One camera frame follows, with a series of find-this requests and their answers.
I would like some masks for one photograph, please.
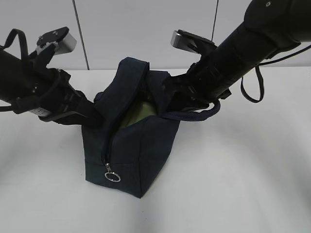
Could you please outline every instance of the gray wall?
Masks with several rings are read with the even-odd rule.
[[[173,30],[211,39],[217,0],[75,0],[90,69],[116,69],[126,56],[151,62],[152,68],[188,68],[199,56],[170,45]],[[220,0],[214,41],[220,44],[242,21],[250,0]],[[71,54],[50,66],[86,69],[71,0],[2,0],[0,44],[12,28],[22,29],[33,51],[40,34],[68,26],[78,39]],[[8,50],[19,55],[17,43]],[[276,66],[310,66],[310,52]]]

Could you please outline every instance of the black robotic arm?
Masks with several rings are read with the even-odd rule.
[[[44,34],[35,52],[28,56],[23,32],[20,38],[21,60],[0,47],[0,100],[19,114],[32,111],[43,121],[99,127],[102,116],[82,92],[69,85],[70,75],[63,70],[47,69],[55,54],[71,51],[75,44],[68,28]],[[200,53],[199,62],[186,74],[170,77],[163,83],[171,104],[169,111],[193,111],[207,108],[218,99],[231,95],[229,87],[265,59],[311,41],[310,0],[253,0],[244,22],[219,46],[184,32],[174,33],[172,45]]]
[[[175,36],[173,46],[188,51],[193,48],[202,57],[187,74],[167,80],[168,92],[175,92],[170,108],[204,107],[227,98],[229,87],[263,60],[311,41],[311,1],[253,0],[244,22],[217,48],[212,42],[179,32],[183,40]]]

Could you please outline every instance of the dark blue bag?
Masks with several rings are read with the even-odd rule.
[[[170,155],[180,121],[205,120],[219,111],[218,102],[201,113],[167,113],[170,98],[162,83],[169,76],[166,71],[150,71],[149,63],[134,58],[120,62],[111,85],[94,100],[104,116],[103,126],[82,127],[87,181],[141,198]],[[142,92],[152,97],[156,113],[120,128]]]

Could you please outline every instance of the black cable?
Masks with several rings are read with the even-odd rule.
[[[243,80],[244,80],[244,77],[242,77],[242,80],[241,80],[241,92],[242,92],[242,95],[248,100],[248,101],[251,101],[253,103],[259,103],[263,100],[263,97],[264,97],[264,85],[263,85],[263,77],[262,77],[262,74],[260,72],[260,69],[259,69],[259,66],[256,66],[255,67],[255,70],[256,70],[256,74],[257,74],[257,78],[258,78],[258,83],[259,83],[259,90],[260,90],[260,98],[259,100],[256,100],[256,99],[253,99],[252,97],[250,97],[247,92],[245,91],[244,89],[244,85],[243,85]]]
[[[270,62],[264,62],[264,63],[260,63],[259,66],[266,66],[266,65],[270,65],[270,64],[274,64],[274,63],[277,63],[277,62],[281,62],[281,61],[284,61],[286,59],[289,59],[291,57],[294,57],[298,54],[301,54],[307,50],[311,49],[311,45],[307,46],[306,48],[302,49],[302,50],[299,50],[298,52],[294,52],[288,56],[285,56],[285,57],[282,57],[280,59],[277,59],[277,60],[274,60],[274,61],[270,61]]]
[[[53,82],[52,86],[48,89],[48,91],[39,97],[40,101],[42,101],[45,97],[47,97],[60,83],[61,81],[60,71],[57,70],[56,72],[57,72],[56,80]]]

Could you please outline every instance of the white table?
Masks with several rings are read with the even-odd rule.
[[[70,73],[91,100],[115,71]],[[85,181],[79,126],[1,113],[0,232],[311,232],[311,68],[262,73],[262,103],[236,84],[218,115],[180,125],[141,200]],[[254,72],[245,88],[258,96]]]

